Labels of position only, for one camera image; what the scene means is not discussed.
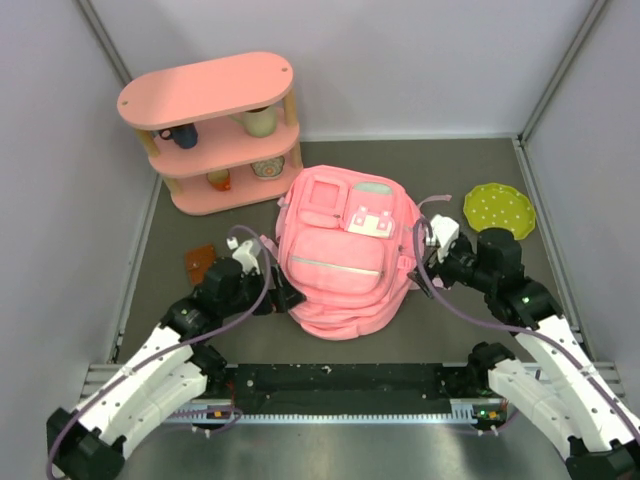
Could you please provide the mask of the brown leather wallet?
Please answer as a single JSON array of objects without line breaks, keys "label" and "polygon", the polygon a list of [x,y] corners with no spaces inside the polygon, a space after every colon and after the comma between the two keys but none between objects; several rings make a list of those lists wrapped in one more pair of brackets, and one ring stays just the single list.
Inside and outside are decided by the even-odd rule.
[{"label": "brown leather wallet", "polygon": [[185,269],[189,283],[195,286],[201,283],[208,269],[216,259],[212,244],[206,244],[187,251],[184,255]]}]

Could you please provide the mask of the pink student backpack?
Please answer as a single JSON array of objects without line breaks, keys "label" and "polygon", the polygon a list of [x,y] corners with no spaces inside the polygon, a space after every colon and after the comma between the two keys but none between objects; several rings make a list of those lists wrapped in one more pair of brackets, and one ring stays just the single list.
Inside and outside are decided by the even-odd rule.
[{"label": "pink student backpack", "polygon": [[327,165],[303,169],[278,204],[264,243],[306,298],[290,311],[301,328],[343,341],[386,327],[417,286],[419,204],[391,179]]}]

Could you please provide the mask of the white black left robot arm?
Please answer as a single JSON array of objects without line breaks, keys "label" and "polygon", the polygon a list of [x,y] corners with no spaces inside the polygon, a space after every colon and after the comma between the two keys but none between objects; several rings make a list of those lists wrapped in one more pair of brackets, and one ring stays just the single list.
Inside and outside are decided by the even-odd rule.
[{"label": "white black left robot arm", "polygon": [[227,362],[210,338],[251,315],[284,313],[304,300],[279,266],[246,271],[235,259],[216,260],[128,363],[72,411],[50,415],[47,478],[116,478],[136,446],[176,409],[224,390]]}]

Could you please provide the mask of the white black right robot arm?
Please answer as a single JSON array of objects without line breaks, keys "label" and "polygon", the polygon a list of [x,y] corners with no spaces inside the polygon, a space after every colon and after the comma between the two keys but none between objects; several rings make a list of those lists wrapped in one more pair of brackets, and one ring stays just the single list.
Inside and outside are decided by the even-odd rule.
[{"label": "white black right robot arm", "polygon": [[475,243],[448,217],[413,227],[415,281],[438,301],[436,289],[456,283],[483,294],[490,328],[509,332],[536,360],[542,383],[499,343],[476,345],[466,380],[476,394],[510,402],[554,446],[573,479],[636,479],[639,418],[606,383],[576,340],[550,291],[525,274],[512,232],[489,228]]}]

